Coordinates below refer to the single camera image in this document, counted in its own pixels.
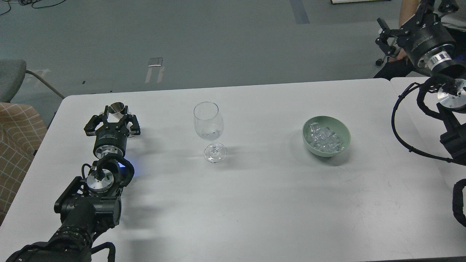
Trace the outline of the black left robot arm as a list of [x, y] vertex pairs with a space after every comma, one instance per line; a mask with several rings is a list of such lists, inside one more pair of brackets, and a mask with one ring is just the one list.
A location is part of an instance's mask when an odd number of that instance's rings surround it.
[[121, 102], [106, 106], [93, 115], [84, 127], [95, 136], [92, 164], [83, 164], [54, 204], [61, 226], [47, 242], [25, 245], [14, 252], [9, 262], [90, 262], [92, 255], [108, 249], [107, 261], [115, 261], [112, 242], [93, 246], [93, 242], [119, 224], [121, 195], [130, 184], [135, 169], [125, 159], [127, 139], [141, 134], [136, 115]]

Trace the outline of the person's bare hand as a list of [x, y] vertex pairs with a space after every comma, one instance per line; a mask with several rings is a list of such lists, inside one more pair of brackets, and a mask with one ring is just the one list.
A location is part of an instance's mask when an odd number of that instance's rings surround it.
[[402, 48], [399, 50], [398, 54], [395, 57], [389, 58], [388, 62], [393, 63], [393, 62], [398, 62], [398, 61], [404, 61], [408, 62], [409, 58], [406, 54], [406, 51]]

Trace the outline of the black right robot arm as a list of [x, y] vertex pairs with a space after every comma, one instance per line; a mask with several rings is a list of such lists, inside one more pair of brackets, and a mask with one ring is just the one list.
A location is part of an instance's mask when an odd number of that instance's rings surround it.
[[[464, 3], [443, 0], [403, 0], [399, 28], [390, 29], [378, 18], [380, 35], [376, 43], [388, 58], [388, 64], [376, 75], [392, 79], [415, 70], [430, 77], [424, 83], [410, 84], [399, 95], [391, 115], [395, 138], [420, 156], [465, 165], [465, 124], [455, 113], [465, 113], [465, 14], [459, 14]], [[446, 132], [440, 142], [450, 158], [431, 155], [399, 136], [395, 117], [399, 105], [411, 92], [418, 90], [416, 103], [427, 116], [441, 121]]]

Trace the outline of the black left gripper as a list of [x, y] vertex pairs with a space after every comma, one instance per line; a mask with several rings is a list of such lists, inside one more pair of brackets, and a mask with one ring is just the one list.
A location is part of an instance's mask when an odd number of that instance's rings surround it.
[[93, 115], [84, 126], [86, 136], [95, 136], [93, 154], [98, 159], [109, 153], [126, 155], [127, 139], [141, 134], [136, 115], [130, 113], [128, 106], [122, 111], [122, 123], [108, 122], [108, 106], [99, 115]]

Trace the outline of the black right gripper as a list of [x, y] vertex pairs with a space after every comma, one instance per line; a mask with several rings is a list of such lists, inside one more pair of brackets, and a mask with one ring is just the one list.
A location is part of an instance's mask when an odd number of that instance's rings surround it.
[[421, 0], [415, 22], [410, 20], [401, 29], [389, 28], [382, 18], [377, 22], [381, 31], [375, 43], [386, 57], [395, 57], [403, 48], [416, 69], [457, 70], [457, 62], [451, 57], [456, 42], [443, 26], [460, 27], [456, 0], [442, 0], [440, 4]]

